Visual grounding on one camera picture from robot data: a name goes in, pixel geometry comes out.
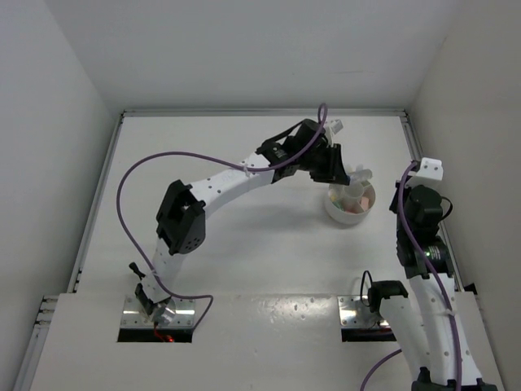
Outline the clear glue stick blue cap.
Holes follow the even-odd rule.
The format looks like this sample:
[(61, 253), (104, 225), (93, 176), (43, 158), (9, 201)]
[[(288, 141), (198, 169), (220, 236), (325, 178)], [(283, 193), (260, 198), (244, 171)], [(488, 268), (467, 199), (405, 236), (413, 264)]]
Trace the clear glue stick blue cap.
[(349, 172), (349, 186), (353, 186), (354, 184), (368, 182), (372, 179), (373, 173), (370, 169), (356, 169), (355, 171)]

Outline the white round divided container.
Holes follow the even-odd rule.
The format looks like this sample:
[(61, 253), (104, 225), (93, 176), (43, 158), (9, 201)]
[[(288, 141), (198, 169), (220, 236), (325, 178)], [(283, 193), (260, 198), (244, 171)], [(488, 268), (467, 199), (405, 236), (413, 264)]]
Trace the white round divided container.
[[(362, 196), (370, 198), (371, 208), (367, 211), (363, 211), (359, 205)], [(332, 184), (325, 195), (324, 205), (327, 214), (334, 221), (345, 226), (354, 226), (367, 217), (375, 200), (375, 190), (369, 181), (353, 186)]]

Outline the pink eraser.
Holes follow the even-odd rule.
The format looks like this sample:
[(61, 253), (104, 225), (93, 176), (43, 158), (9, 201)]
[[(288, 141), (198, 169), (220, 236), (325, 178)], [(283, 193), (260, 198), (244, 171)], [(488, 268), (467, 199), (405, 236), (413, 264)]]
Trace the pink eraser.
[(366, 197), (366, 196), (362, 196), (360, 201), (359, 201), (359, 205), (361, 207), (361, 209), (363, 211), (367, 211), (371, 208), (370, 206), (370, 198), (369, 197)]

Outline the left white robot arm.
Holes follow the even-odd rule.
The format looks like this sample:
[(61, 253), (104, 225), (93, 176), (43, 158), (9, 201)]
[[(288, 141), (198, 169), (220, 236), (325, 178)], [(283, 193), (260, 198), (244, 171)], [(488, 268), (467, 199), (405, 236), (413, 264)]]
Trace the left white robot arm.
[(172, 182), (160, 204), (151, 271), (142, 275), (135, 295), (143, 312), (155, 324), (173, 321), (172, 283), (189, 253), (205, 240), (206, 221), (218, 209), (259, 187), (289, 178), (297, 171), (314, 182), (348, 185), (341, 146), (333, 137), (343, 128), (339, 120), (304, 119), (281, 134), (266, 139), (238, 165), (198, 182)]

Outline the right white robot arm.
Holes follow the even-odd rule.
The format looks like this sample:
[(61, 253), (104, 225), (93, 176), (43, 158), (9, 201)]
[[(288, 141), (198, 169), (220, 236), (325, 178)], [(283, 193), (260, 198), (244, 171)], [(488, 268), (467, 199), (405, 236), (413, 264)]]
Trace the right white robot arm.
[(453, 263), (438, 235), (448, 215), (443, 201), (424, 185), (398, 185), (390, 209), (397, 215), (396, 252), (409, 283), (373, 282), (370, 311), (392, 329), (413, 390), (495, 390), (472, 357), (457, 312)]

